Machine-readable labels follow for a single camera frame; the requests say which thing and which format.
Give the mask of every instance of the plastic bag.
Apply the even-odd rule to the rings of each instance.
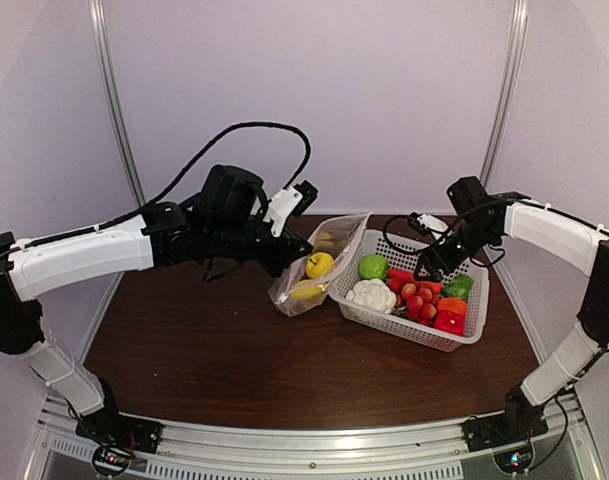
[[[309,257],[293,262],[268,290],[273,304],[279,311],[294,317],[324,302],[330,282],[340,276],[355,256],[369,216],[370,213],[330,218],[315,229],[308,239],[313,245],[313,253],[330,254],[335,260],[335,265],[323,277],[296,286],[300,280],[307,278],[306,264]]]

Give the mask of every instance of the table top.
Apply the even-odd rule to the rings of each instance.
[[[307,236],[323,218],[290,223]],[[537,366],[492,270],[482,338],[451,353],[346,320],[330,298],[288,318],[259,265],[211,284],[202,272],[183,264],[124,276],[86,361],[121,411],[248,428],[401,425],[501,410]]]

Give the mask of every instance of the white cauliflower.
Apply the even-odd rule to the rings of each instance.
[[[391,313],[397,295],[395,295],[379,278],[357,282],[346,294],[346,299],[378,312]]]

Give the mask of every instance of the basket rim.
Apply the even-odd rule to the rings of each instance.
[[[380,230],[369,228],[364,231],[364,236],[366,236],[368,234],[381,236],[382,232]],[[419,245],[425,245],[425,246],[427,245],[424,242],[420,242],[418,240],[402,237],[400,235],[395,235],[395,234],[389,235],[389,238],[391,238],[392,240],[400,239],[404,242],[413,242],[413,243],[419,244]],[[482,276],[481,281],[488,288],[488,284],[489,284],[488,269],[481,268],[481,267],[478,267],[473,264],[471,264],[471,267],[473,269],[478,270],[481,273],[481,276]],[[349,308],[366,311],[367,313],[371,313],[371,314],[376,315],[387,321],[397,323],[398,325],[401,325],[404,327],[410,327],[414,330],[418,330],[420,332],[427,333],[429,335],[434,335],[434,336],[443,338],[445,340],[450,340],[450,341],[461,343],[461,344],[470,345],[470,344],[476,343],[477,341],[479,341],[480,338],[482,338],[484,326],[486,325],[486,315],[488,313],[488,302],[484,302],[483,304],[481,304],[480,310],[478,310],[478,312],[477,312],[477,321],[475,322],[475,331],[474,331],[473,335],[471,335],[470,337],[460,337],[459,335],[453,335],[452,333],[443,332],[443,331],[437,330],[433,327],[426,327],[424,325],[420,325],[419,323],[412,322],[412,321],[404,319],[402,317],[397,317],[395,315],[391,315],[390,313],[380,312],[378,310],[374,310],[374,309],[366,307],[364,305],[360,305],[359,303],[355,303],[351,300],[347,300],[346,298],[344,298],[343,296],[341,296],[339,294],[338,289],[337,289],[338,280],[340,279],[340,277],[342,275],[344,275],[344,273],[346,273],[346,272],[342,272],[340,275],[338,275],[330,283],[330,285],[328,286],[328,289],[327,289],[328,295],[335,302],[337,302],[340,305],[340,308],[342,307],[342,305],[345,305]]]

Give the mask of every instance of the white plastic basket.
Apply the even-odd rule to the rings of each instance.
[[[397,235],[389,235],[389,238],[395,245],[409,250],[419,250],[426,247],[424,243]],[[362,257],[372,254],[386,257],[389,267],[398,270],[412,272],[417,264],[417,256],[404,255],[393,250],[384,241],[381,232],[367,230],[350,265],[329,288],[331,298],[340,305],[344,317],[444,352],[452,352],[463,344],[472,344],[480,339],[486,324],[486,309],[488,306],[489,281],[487,269],[477,267],[466,260],[455,272],[444,279],[446,284],[457,275],[468,275],[475,282],[469,294],[464,337],[460,337],[346,300],[346,293],[360,280],[360,260]]]

